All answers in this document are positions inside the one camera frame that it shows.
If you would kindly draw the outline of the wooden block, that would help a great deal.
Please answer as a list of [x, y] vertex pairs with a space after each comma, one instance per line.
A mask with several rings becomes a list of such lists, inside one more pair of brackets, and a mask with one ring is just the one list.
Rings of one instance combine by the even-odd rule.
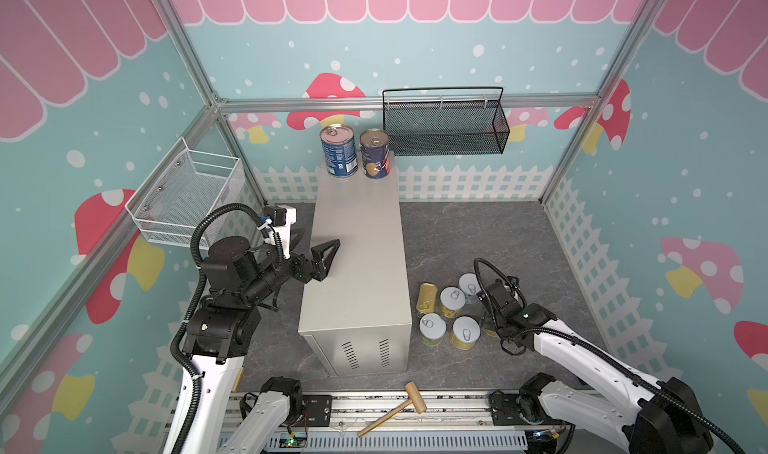
[[231, 392], [232, 392], [232, 393], [236, 393], [236, 392], [238, 392], [238, 389], [239, 389], [239, 385], [240, 385], [240, 381], [241, 381], [241, 379], [242, 379], [242, 376], [243, 376], [243, 374], [244, 374], [244, 371], [245, 371], [245, 369], [244, 369], [243, 367], [241, 367], [241, 368], [239, 369], [239, 371], [237, 372], [237, 374], [236, 374], [236, 376], [235, 376], [235, 378], [234, 378], [234, 383], [233, 383], [233, 385], [232, 385], [232, 389], [231, 389]]

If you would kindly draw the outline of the dark blue chopped tomato can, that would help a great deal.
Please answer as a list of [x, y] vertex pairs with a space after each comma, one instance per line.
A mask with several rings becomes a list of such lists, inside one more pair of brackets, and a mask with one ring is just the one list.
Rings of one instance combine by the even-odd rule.
[[388, 176], [390, 138], [383, 129], [371, 128], [360, 136], [360, 153], [367, 177], [380, 179]]

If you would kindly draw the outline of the wooden mallet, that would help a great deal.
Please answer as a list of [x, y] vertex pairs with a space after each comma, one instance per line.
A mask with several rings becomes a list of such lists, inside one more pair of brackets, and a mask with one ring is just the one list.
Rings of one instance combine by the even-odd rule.
[[379, 419], [373, 421], [369, 425], [367, 425], [365, 428], [360, 430], [357, 433], [358, 438], [363, 438], [366, 435], [368, 435], [371, 431], [374, 429], [377, 429], [379, 426], [384, 424], [385, 422], [389, 421], [396, 415], [400, 414], [402, 411], [404, 411], [408, 407], [412, 407], [417, 415], [424, 414], [427, 411], [426, 402], [423, 399], [423, 395], [419, 391], [419, 388], [416, 386], [416, 384], [411, 381], [405, 385], [405, 392], [407, 394], [407, 399], [400, 403], [398, 406], [391, 409], [389, 412], [381, 416]]

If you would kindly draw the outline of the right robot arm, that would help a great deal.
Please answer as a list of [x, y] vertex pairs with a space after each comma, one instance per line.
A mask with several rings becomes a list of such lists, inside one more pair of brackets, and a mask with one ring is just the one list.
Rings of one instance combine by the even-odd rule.
[[706, 418], [693, 389], [682, 380], [666, 381], [637, 370], [587, 341], [549, 309], [530, 303], [515, 276], [484, 258], [473, 261], [474, 274], [495, 274], [479, 283], [478, 298], [490, 316], [500, 345], [510, 355], [535, 352], [592, 388], [583, 393], [539, 373], [519, 389], [520, 410], [560, 420], [591, 432], [627, 453], [708, 453], [716, 442], [734, 453], [742, 447]]

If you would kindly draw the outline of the grey metal cabinet counter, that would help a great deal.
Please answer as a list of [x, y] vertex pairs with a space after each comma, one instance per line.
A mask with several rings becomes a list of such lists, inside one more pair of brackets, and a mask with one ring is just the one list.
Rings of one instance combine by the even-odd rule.
[[333, 377], [403, 372], [412, 308], [397, 177], [318, 181], [311, 242], [340, 248], [327, 277], [306, 284], [298, 332]]

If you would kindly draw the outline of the fruit can white lid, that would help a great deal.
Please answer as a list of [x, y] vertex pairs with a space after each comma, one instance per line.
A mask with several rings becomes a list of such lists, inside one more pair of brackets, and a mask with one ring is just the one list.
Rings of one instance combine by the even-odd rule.
[[438, 312], [441, 316], [453, 319], [460, 316], [466, 304], [465, 293], [456, 286], [444, 288], [439, 294]]
[[481, 335], [478, 322], [470, 316], [461, 316], [454, 320], [451, 331], [451, 343], [460, 350], [470, 350]]
[[419, 321], [419, 332], [422, 342], [435, 347], [441, 343], [447, 330], [445, 320], [437, 313], [424, 314]]
[[478, 301], [480, 287], [477, 276], [474, 273], [464, 273], [459, 278], [459, 288], [465, 295], [467, 304], [475, 304]]

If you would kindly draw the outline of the blue soup can pink lid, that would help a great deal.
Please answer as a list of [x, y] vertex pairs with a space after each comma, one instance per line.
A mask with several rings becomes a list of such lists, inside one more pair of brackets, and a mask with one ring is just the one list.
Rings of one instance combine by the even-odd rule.
[[320, 132], [326, 169], [336, 178], [348, 178], [358, 168], [353, 129], [345, 124], [334, 123]]

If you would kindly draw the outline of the green circuit board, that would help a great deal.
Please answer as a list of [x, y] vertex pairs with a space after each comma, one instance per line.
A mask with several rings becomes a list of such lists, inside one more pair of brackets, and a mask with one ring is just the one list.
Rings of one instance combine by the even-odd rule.
[[299, 434], [285, 434], [279, 440], [280, 449], [303, 449], [307, 445], [307, 437]]

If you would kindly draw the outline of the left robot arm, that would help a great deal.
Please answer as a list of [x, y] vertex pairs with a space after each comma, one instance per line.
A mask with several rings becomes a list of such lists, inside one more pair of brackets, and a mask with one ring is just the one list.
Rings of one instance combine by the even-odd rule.
[[[206, 230], [234, 211], [245, 213], [261, 232], [267, 243], [264, 259], [257, 259], [243, 236], [221, 238], [206, 254], [201, 252]], [[211, 453], [217, 448], [230, 394], [262, 310], [276, 310], [276, 298], [288, 281], [321, 282], [329, 274], [340, 240], [312, 247], [309, 256], [294, 253], [290, 235], [280, 232], [294, 221], [288, 206], [267, 206], [257, 213], [246, 204], [230, 203], [214, 209], [193, 230], [190, 251], [198, 283], [170, 345], [183, 377], [164, 452]]]

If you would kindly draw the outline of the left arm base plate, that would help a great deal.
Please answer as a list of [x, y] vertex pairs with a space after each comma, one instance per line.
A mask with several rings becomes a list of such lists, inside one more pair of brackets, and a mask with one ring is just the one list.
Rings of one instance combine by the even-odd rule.
[[331, 408], [330, 395], [292, 395], [289, 397], [288, 417], [281, 427], [328, 427]]

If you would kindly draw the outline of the gold can lying down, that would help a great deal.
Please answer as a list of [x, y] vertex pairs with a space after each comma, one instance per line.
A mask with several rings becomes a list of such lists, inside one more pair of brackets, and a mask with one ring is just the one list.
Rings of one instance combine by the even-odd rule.
[[438, 289], [435, 284], [425, 282], [420, 285], [416, 302], [416, 311], [419, 316], [435, 312], [437, 295]]

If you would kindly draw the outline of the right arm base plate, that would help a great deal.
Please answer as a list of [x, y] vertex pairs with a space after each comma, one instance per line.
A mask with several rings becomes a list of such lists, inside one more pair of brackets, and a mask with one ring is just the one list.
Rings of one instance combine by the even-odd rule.
[[494, 426], [524, 426], [530, 429], [568, 426], [562, 420], [549, 417], [538, 399], [528, 394], [495, 390], [488, 395], [488, 403]]

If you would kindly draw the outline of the black mesh wall basket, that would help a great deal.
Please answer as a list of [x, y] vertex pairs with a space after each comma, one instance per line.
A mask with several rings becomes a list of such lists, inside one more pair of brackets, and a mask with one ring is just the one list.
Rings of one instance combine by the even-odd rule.
[[389, 88], [383, 129], [397, 156], [502, 154], [510, 134], [503, 94], [493, 86]]

